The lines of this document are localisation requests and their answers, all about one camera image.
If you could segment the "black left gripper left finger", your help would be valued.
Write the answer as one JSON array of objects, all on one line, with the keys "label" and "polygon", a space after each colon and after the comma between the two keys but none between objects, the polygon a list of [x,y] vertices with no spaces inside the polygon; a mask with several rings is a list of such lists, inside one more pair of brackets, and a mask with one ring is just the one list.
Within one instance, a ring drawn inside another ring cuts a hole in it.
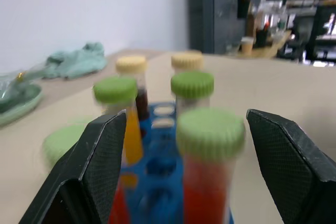
[{"label": "black left gripper left finger", "polygon": [[91,121],[52,168],[20,223],[108,223],[126,122],[125,110]]}]

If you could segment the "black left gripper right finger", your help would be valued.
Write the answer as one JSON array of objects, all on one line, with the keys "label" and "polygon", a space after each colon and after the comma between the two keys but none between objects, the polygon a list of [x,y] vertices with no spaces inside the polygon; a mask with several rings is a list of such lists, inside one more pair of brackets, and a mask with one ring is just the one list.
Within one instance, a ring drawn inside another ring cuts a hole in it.
[{"label": "black left gripper right finger", "polygon": [[294,121],[249,109],[259,168],[284,223],[335,223],[335,161]]}]

